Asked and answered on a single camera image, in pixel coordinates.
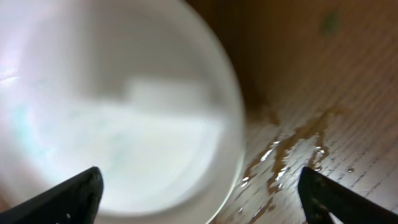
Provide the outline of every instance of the wood grain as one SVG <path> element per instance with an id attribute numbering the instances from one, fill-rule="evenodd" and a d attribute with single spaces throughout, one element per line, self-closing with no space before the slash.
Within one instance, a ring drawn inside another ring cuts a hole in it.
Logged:
<path id="1" fill-rule="evenodd" d="M 303 223 L 308 165 L 398 212 L 398 3 L 188 2 L 230 56 L 248 114 L 247 169 L 214 223 Z"/>

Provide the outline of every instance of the round white dish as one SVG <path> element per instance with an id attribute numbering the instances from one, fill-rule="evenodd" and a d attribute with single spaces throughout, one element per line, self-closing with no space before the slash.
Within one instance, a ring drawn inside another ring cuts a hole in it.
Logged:
<path id="1" fill-rule="evenodd" d="M 177 0 L 1 4 L 6 199 L 98 166 L 98 223 L 209 222 L 243 163 L 243 115 L 198 16 Z"/>

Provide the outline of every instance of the wooden table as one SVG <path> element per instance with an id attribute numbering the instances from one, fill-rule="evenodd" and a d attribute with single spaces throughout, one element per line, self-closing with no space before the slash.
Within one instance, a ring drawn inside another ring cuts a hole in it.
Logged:
<path id="1" fill-rule="evenodd" d="M 304 166 L 398 212 L 398 2 L 188 2 L 248 112 L 246 171 L 213 223 L 303 223 Z"/>

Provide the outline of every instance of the brown wooden surface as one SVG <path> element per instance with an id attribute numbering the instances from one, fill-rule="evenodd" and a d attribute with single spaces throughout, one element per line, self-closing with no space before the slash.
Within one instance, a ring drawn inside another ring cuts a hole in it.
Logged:
<path id="1" fill-rule="evenodd" d="M 227 50 L 248 109 L 247 178 L 214 223 L 303 223 L 303 166 L 398 212 L 398 2 L 189 3 Z"/>

